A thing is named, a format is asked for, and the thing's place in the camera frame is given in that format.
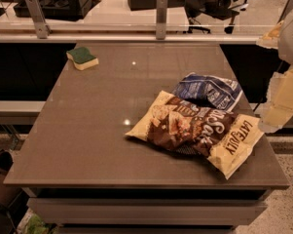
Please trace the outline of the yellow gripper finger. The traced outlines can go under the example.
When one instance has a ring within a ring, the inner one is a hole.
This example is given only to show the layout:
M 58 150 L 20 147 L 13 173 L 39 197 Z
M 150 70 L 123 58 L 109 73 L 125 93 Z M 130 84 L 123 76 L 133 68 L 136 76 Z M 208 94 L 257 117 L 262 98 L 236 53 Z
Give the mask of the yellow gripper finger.
M 283 74 L 273 74 L 267 99 L 259 128 L 264 133 L 275 133 L 293 117 L 293 65 Z

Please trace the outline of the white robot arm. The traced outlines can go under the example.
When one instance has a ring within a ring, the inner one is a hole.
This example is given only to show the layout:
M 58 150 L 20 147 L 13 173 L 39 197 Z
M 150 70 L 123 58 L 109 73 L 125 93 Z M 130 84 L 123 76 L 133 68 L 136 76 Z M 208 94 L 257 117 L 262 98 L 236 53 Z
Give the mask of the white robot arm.
M 293 117 L 293 9 L 278 29 L 278 56 L 290 67 L 283 74 L 275 72 L 270 80 L 259 121 L 264 133 L 275 133 Z

